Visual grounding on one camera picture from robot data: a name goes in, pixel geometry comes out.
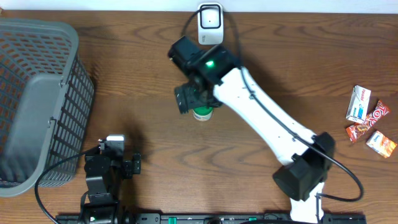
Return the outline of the white Panadol box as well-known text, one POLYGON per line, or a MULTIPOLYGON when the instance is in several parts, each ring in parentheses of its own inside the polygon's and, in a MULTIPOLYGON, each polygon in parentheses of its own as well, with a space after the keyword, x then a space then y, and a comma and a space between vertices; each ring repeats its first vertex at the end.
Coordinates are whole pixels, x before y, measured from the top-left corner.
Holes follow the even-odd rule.
POLYGON ((370 96, 371 90, 359 85, 354 86, 346 119, 355 123, 364 122, 368 111, 370 96))

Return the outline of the green lid jar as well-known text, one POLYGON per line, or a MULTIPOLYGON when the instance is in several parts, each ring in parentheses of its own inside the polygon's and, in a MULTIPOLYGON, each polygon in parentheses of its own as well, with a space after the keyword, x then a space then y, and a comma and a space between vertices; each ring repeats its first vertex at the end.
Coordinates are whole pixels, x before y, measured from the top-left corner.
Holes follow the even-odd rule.
POLYGON ((208 121, 213 115, 214 108, 202 106, 193 109, 193 117, 199 121, 208 121))

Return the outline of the red Top chocolate bar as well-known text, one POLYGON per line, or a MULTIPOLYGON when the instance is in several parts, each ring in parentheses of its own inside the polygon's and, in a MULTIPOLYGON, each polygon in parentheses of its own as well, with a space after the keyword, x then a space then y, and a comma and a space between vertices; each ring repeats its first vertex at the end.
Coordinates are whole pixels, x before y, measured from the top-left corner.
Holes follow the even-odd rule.
POLYGON ((355 143, 361 136, 363 136, 376 122, 389 114, 391 109, 386 106, 381 100, 378 101, 374 111, 369 113, 365 121, 362 123, 354 123, 346 128, 348 137, 352 143, 355 143))

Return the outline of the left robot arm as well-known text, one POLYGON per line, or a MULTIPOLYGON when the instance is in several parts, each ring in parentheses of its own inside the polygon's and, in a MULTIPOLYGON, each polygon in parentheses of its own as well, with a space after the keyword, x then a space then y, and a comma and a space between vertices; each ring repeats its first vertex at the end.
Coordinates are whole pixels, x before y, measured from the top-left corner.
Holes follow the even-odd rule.
POLYGON ((123 159, 124 149, 115 146, 97 146, 85 154, 86 184, 88 191, 81 203, 78 223, 135 223, 134 215, 121 206, 119 192, 126 179, 141 173, 141 155, 123 159))

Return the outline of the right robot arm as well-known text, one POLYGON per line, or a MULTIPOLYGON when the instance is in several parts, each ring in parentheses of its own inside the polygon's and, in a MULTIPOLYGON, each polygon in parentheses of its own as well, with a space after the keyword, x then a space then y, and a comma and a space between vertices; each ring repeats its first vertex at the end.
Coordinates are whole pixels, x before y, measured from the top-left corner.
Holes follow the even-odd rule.
POLYGON ((316 223, 323 218, 321 193, 330 170, 335 141, 326 132, 316 135, 275 103, 238 68, 238 59, 224 46, 208 51, 183 36, 170 48, 171 61, 189 79, 175 88, 181 114, 199 107, 226 105, 237 113, 270 147, 282 167, 272 178, 291 201, 294 221, 316 223))

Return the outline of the orange small snack box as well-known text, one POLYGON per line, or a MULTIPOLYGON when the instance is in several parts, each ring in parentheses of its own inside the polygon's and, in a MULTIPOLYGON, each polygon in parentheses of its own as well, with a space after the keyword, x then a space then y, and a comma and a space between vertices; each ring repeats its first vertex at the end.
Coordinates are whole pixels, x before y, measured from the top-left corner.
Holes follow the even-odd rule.
POLYGON ((384 158, 388 158, 397 147, 397 143, 387 138, 380 131, 375 131, 367 140, 366 145, 384 158))

